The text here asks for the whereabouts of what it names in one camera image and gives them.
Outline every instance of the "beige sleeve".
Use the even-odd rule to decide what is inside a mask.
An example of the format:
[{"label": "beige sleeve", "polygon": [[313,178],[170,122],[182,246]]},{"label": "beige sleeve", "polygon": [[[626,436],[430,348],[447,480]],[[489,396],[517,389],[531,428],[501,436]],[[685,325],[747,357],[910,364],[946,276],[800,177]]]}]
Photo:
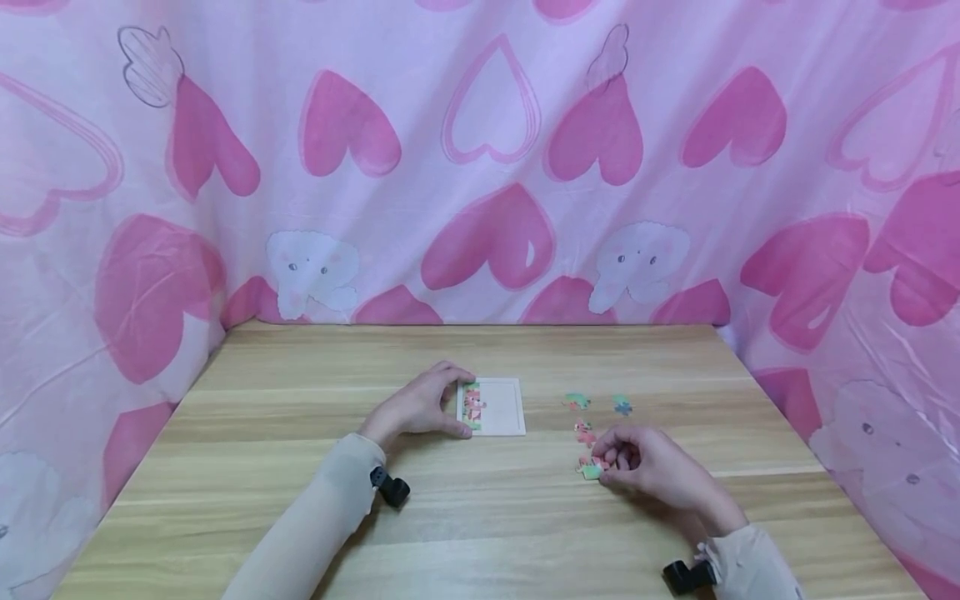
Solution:
[{"label": "beige sleeve", "polygon": [[701,543],[698,559],[713,567],[717,600],[804,600],[800,584],[767,532],[747,525]]},{"label": "beige sleeve", "polygon": [[386,457],[351,433],[333,446],[313,480],[254,548],[224,600],[309,600],[326,569],[373,504],[370,472]]}]

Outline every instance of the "wood grain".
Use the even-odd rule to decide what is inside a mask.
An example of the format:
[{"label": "wood grain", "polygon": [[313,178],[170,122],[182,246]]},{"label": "wood grain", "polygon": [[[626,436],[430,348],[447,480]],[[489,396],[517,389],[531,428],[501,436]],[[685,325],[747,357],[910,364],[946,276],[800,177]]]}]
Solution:
[{"label": "wood grain", "polygon": [[[578,416],[663,427],[767,528],[810,599],[922,600],[909,576],[706,326],[242,325],[182,402],[55,596],[215,599],[324,453],[433,363],[519,377],[528,435],[420,436],[413,493],[374,505],[323,598],[669,598],[675,516],[584,481]],[[593,398],[585,413],[567,392]]]}]

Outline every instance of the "sketched heart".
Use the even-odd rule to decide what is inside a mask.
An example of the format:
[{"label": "sketched heart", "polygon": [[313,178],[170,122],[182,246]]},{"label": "sketched heart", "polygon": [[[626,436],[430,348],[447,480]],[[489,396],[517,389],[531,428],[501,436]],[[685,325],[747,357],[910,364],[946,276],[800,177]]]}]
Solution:
[{"label": "sketched heart", "polygon": [[534,8],[548,21],[565,25],[583,16],[597,0],[534,0]]},{"label": "sketched heart", "polygon": [[730,299],[717,279],[677,292],[658,306],[650,317],[656,324],[730,323]]},{"label": "sketched heart", "polygon": [[181,77],[167,144],[167,173],[174,187],[192,203],[213,176],[214,167],[237,196],[250,196],[260,186],[260,166],[220,107],[189,77]]},{"label": "sketched heart", "polygon": [[556,241],[540,205],[519,183],[474,201],[437,234],[420,264],[431,290],[471,278],[484,264],[508,290],[522,289],[546,273]]},{"label": "sketched heart", "polygon": [[783,228],[740,270],[740,282],[776,298],[770,331],[786,346],[814,350],[824,339],[870,243],[867,220],[828,213]]},{"label": "sketched heart", "polygon": [[280,317],[276,307],[276,291],[261,276],[253,276],[237,288],[220,311],[220,324],[224,329],[231,329],[254,318],[266,323],[310,323],[306,317],[292,322]]},{"label": "sketched heart", "polygon": [[363,303],[353,313],[354,323],[384,325],[442,325],[429,304],[417,300],[405,285],[391,288]]},{"label": "sketched heart", "polygon": [[183,314],[209,321],[224,289],[223,259],[196,231],[136,214],[113,233],[100,260],[93,317],[127,379],[159,375],[180,350]]},{"label": "sketched heart", "polygon": [[163,400],[117,417],[104,448],[104,509],[123,490],[176,408],[176,403]]},{"label": "sketched heart", "polygon": [[634,178],[643,161],[643,135],[623,75],[587,92],[564,115],[544,158],[547,175],[559,181],[579,178],[594,162],[610,185]]},{"label": "sketched heart", "polygon": [[590,312],[593,286],[579,277],[560,276],[530,302],[520,317],[522,324],[616,324],[613,309],[596,314]]},{"label": "sketched heart", "polygon": [[960,185],[946,185],[939,175],[921,178],[897,200],[870,248],[863,269],[894,270],[890,304],[905,324],[935,324],[960,300],[956,223]]},{"label": "sketched heart", "polygon": [[751,374],[797,434],[809,444],[813,432],[824,426],[810,385],[810,373],[806,369],[764,369]]},{"label": "sketched heart", "polygon": [[300,159],[307,173],[332,174],[350,150],[368,177],[383,177],[400,163],[400,140],[380,106],[333,71],[321,71],[300,116]]},{"label": "sketched heart", "polygon": [[694,121],[681,162],[702,167],[730,146],[731,162],[756,167],[780,149],[786,136],[786,107],[770,79],[750,66],[734,75]]}]

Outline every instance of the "pink heart outline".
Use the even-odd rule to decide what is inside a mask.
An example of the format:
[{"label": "pink heart outline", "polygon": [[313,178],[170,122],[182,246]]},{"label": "pink heart outline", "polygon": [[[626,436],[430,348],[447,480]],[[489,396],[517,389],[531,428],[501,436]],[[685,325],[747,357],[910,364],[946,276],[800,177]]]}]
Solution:
[{"label": "pink heart outline", "polygon": [[693,121],[680,162],[691,169],[713,161],[728,146],[731,163],[757,167],[786,137],[786,106],[770,78],[755,66],[737,71]]},{"label": "pink heart outline", "polygon": [[[918,62],[874,92],[853,110],[833,135],[827,148],[827,164],[840,171],[860,171],[860,182],[864,187],[875,192],[889,192],[906,185],[913,178],[914,172],[916,172],[924,157],[930,152],[930,148],[937,138],[937,133],[947,120],[949,109],[953,104],[953,87],[956,81],[958,59],[960,59],[960,42],[950,44],[930,58]],[[911,85],[927,69],[934,68],[939,60],[945,61],[944,74],[940,79],[939,94],[930,115],[929,125],[924,133],[924,140],[918,148],[916,156],[904,166],[903,172],[899,176],[891,180],[874,177],[870,172],[869,156],[851,158],[844,153],[843,147],[848,136],[874,109]]]},{"label": "pink heart outline", "polygon": [[300,162],[314,177],[333,174],[347,150],[360,172],[381,178],[400,163],[400,139],[387,114],[339,73],[321,70],[300,115]]},{"label": "pink heart outline", "polygon": [[444,320],[432,306],[398,285],[365,301],[353,313],[356,324],[442,325]]},{"label": "pink heart outline", "polygon": [[810,353],[827,334],[869,245],[870,226],[860,215],[818,215],[771,235],[744,262],[740,282],[776,299],[773,336]]},{"label": "pink heart outline", "polygon": [[486,264],[505,289],[521,290],[547,272],[556,246],[540,204],[521,184],[511,183],[454,215],[423,255],[420,277],[428,289],[443,290]]},{"label": "pink heart outline", "polygon": [[166,369],[180,351],[183,315],[209,321],[227,275],[197,231],[143,213],[110,236],[97,268],[93,320],[117,369],[135,384]]},{"label": "pink heart outline", "polygon": [[0,0],[0,11],[23,16],[48,16],[69,2],[70,0]]},{"label": "pink heart outline", "polygon": [[170,183],[190,203],[197,201],[214,168],[237,196],[250,196],[260,186],[256,158],[230,128],[213,98],[185,75],[177,83],[166,165]]},{"label": "pink heart outline", "polygon": [[[467,98],[470,88],[476,82],[480,72],[493,58],[493,54],[497,50],[500,51],[510,67],[510,72],[514,76],[516,89],[520,96],[520,102],[523,104],[523,112],[526,116],[526,130],[523,136],[523,141],[520,143],[519,147],[512,152],[501,152],[487,142],[484,142],[480,144],[480,146],[471,150],[467,150],[465,152],[461,151],[457,148],[453,141],[453,125],[457,120],[460,107]],[[533,148],[534,143],[536,143],[539,135],[540,103],[537,101],[537,94],[534,92],[534,88],[530,84],[530,80],[527,78],[526,72],[524,72],[523,67],[520,65],[520,61],[516,57],[516,53],[514,52],[513,46],[510,44],[510,40],[507,38],[506,34],[500,34],[489,44],[487,44],[487,47],[484,48],[475,59],[473,59],[473,62],[471,62],[467,67],[467,70],[464,72],[464,75],[457,84],[457,87],[453,90],[453,96],[450,98],[450,104],[446,108],[444,122],[441,125],[441,146],[444,149],[444,154],[450,159],[451,162],[455,162],[457,164],[467,164],[469,162],[473,162],[483,154],[490,155],[490,158],[496,162],[499,162],[500,164],[511,164],[513,162],[517,162],[530,152],[530,149]]]},{"label": "pink heart outline", "polygon": [[615,325],[616,313],[613,309],[596,314],[588,307],[593,285],[586,279],[571,276],[559,276],[548,283],[536,297],[530,301],[521,324],[590,324]]},{"label": "pink heart outline", "polygon": [[624,185],[636,177],[642,162],[643,133],[622,74],[580,98],[543,153],[543,171],[557,182],[576,180],[599,163],[603,181]]},{"label": "pink heart outline", "polygon": [[124,176],[123,156],[113,141],[100,128],[70,108],[5,73],[0,73],[0,87],[47,115],[83,140],[104,162],[106,170],[104,178],[92,187],[82,190],[47,190],[43,202],[30,216],[19,217],[0,213],[0,233],[14,237],[36,235],[50,227],[57,219],[60,214],[61,201],[93,202],[101,200],[120,185]]},{"label": "pink heart outline", "polygon": [[712,324],[730,323],[730,299],[719,279],[677,292],[650,315],[651,324]]},{"label": "pink heart outline", "polygon": [[599,0],[534,0],[534,9],[547,23],[568,25],[587,14]]}]

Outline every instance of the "fabric backdrop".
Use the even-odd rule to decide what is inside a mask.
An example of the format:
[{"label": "fabric backdrop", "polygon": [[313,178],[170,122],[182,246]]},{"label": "fabric backdrop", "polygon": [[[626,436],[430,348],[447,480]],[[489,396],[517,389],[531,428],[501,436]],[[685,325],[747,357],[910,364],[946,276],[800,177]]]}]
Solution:
[{"label": "fabric backdrop", "polygon": [[725,325],[960,597],[960,3],[0,0],[0,600],[225,328]]}]

